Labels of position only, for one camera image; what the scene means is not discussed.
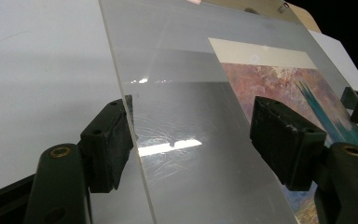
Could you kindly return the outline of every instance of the blue paint stroke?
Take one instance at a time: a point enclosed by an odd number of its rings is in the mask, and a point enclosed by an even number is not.
[[[356,124],[352,124],[351,128],[347,129],[340,120],[336,120],[335,122],[332,121],[324,112],[323,107],[319,104],[315,95],[313,95],[306,83],[297,82],[297,87],[307,100],[313,113],[324,126],[324,129],[333,143],[351,143],[358,146],[358,126]]]

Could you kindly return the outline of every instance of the metal bolt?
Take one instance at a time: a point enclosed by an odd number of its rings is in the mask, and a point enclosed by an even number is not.
[[[71,153],[71,148],[69,147],[56,147],[50,151],[50,157],[52,158],[61,158]]]
[[[283,3],[283,4],[278,8],[278,11],[279,11],[279,13],[283,13],[287,8],[289,8],[289,4]]]

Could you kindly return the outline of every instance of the abstract painting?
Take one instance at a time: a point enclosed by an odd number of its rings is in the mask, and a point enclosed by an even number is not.
[[[280,101],[327,132],[325,145],[358,145],[358,126],[305,52],[209,39],[241,108],[252,121],[255,96]],[[300,223],[319,223],[313,183],[309,191],[282,186]]]

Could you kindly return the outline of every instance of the clear acrylic sheet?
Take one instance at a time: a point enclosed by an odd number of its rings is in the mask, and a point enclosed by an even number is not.
[[[297,223],[249,139],[208,38],[308,54],[334,93],[346,80],[308,30],[209,3],[100,0],[157,223]]]

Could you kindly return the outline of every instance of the brass screw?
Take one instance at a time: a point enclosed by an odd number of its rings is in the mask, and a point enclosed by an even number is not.
[[[52,158],[61,158],[71,153],[71,148],[69,147],[56,147],[50,151],[50,157]]]

